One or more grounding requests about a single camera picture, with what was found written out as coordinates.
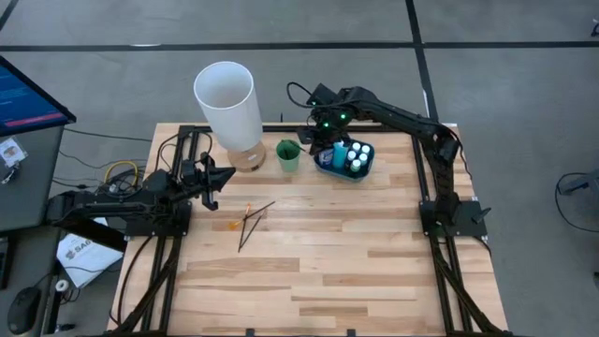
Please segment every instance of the monitor screen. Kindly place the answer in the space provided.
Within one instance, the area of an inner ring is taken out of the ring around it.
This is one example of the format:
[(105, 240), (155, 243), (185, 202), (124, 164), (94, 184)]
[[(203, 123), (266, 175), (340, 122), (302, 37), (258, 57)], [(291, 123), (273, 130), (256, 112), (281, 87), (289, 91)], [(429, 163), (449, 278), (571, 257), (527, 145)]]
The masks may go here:
[(0, 62), (0, 136), (74, 122), (74, 116), (65, 107), (3, 61)]

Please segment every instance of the wooden table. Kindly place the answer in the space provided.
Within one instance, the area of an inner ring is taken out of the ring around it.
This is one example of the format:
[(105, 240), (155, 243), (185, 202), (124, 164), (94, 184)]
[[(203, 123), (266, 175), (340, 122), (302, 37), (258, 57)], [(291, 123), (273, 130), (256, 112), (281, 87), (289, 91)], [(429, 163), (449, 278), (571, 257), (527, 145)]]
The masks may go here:
[[(157, 126), (149, 169), (158, 145), (178, 128), (178, 124)], [(215, 194), (219, 211), (209, 212), (200, 200), (193, 200), (169, 335), (243, 335), (247, 328), (259, 335), (345, 335), (347, 329), (356, 329), (358, 335), (444, 334), (431, 249), (417, 210), (420, 192), (411, 139), (403, 133), (353, 136), (376, 150), (373, 170), (361, 183), (316, 171), (306, 154), (297, 172), (283, 173), (274, 147), (280, 139), (297, 137), (265, 133), (264, 166), (252, 173), (236, 173), (223, 192)], [(226, 151), (214, 141), (217, 167), (228, 166)], [(202, 136), (198, 152), (207, 147)], [(173, 151), (174, 147), (164, 151), (169, 163)], [(459, 159), (455, 171), (457, 192), (471, 198), (474, 190)], [(248, 202), (258, 209), (273, 200), (267, 218), (238, 253), (241, 227), (231, 231), (228, 224), (244, 215)], [(148, 286), (155, 241), (146, 246), (133, 268), (124, 316)], [(123, 270), (142, 242), (143, 238), (136, 238), (129, 243)], [(489, 319), (506, 329), (489, 253), (474, 239), (457, 238), (456, 244), (466, 289)], [(116, 294), (114, 313), (119, 290)], [(457, 301), (453, 291), (450, 294), (460, 329)], [(159, 293), (154, 328), (161, 305)]]

